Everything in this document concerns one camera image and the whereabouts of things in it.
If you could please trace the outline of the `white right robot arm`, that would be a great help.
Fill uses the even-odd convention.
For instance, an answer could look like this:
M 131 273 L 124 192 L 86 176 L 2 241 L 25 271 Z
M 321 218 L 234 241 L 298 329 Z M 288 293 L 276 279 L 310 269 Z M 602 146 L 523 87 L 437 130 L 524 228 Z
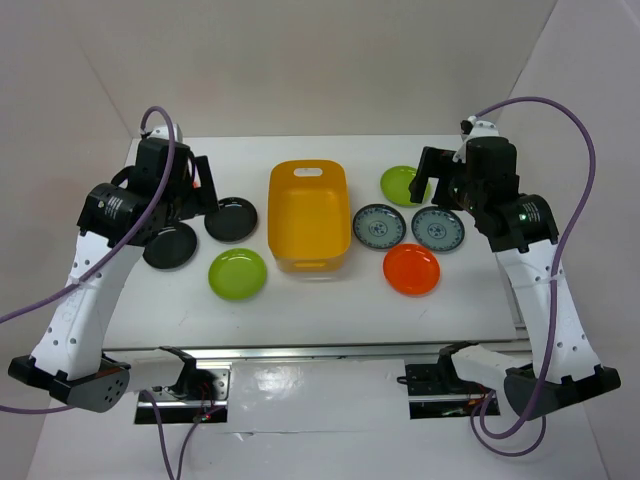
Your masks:
M 548 202 L 523 194 L 516 173 L 517 150 L 497 127 L 476 117 L 461 123 L 462 146 L 423 149 L 409 184 L 417 202 L 430 180 L 437 186 L 432 202 L 468 212 L 489 242 L 508 279 L 531 345 L 529 363 L 459 343 L 442 350 L 436 379 L 448 392 L 469 382 L 504 394 L 524 420 L 616 390 L 621 379 L 591 347 L 561 265 L 563 237 Z

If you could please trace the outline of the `orange plate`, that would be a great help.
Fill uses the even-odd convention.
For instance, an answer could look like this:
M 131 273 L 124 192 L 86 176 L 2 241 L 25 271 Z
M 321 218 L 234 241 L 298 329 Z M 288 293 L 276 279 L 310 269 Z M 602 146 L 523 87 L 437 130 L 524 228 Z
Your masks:
M 390 249 L 382 264 L 388 284 L 407 296 L 422 296 L 436 288 L 441 269 L 434 254 L 418 244 L 404 243 Z

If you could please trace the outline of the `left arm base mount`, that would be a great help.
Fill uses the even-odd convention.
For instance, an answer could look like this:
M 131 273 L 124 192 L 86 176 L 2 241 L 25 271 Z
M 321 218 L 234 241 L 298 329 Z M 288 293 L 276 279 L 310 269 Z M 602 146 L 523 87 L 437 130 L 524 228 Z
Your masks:
M 228 367 L 206 367 L 176 347 L 134 354 L 128 390 L 138 394 L 135 422 L 165 424 L 227 421 Z

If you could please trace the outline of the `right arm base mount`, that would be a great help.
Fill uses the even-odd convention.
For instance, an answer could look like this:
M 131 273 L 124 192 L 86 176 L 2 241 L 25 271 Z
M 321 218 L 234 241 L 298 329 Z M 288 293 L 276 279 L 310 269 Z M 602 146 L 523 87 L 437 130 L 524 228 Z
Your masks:
M 455 373 L 452 355 L 473 342 L 459 342 L 442 348 L 434 363 L 407 364 L 396 382 L 406 387 L 411 420 L 469 417 L 485 400 L 488 390 L 461 380 Z

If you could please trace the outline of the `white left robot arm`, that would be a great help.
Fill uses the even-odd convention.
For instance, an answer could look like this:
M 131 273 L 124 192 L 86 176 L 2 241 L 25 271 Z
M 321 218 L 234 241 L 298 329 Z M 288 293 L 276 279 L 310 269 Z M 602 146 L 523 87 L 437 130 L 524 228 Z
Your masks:
M 46 332 L 10 377 L 70 408 L 102 413 L 128 392 L 163 388 L 184 399 L 211 384 L 211 374 L 176 348 L 114 359 L 105 335 L 135 264 L 174 234 L 196 238 L 187 220 L 212 213 L 217 196 L 206 157 L 195 156 L 178 125 L 144 133 L 133 165 L 86 197 L 76 253 Z

